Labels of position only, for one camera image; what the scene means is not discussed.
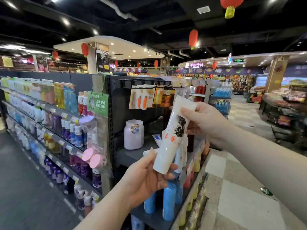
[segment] checkered floor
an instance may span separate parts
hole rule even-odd
[[[236,126],[274,141],[270,124],[261,120],[259,104],[243,96],[231,100],[228,119]],[[227,151],[211,149],[206,166],[206,196],[209,202],[201,230],[307,230],[276,197],[260,191],[263,185]]]

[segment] lantern tassel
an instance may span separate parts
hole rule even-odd
[[[229,6],[226,9],[225,18],[230,19],[235,15],[235,8],[233,6]]]

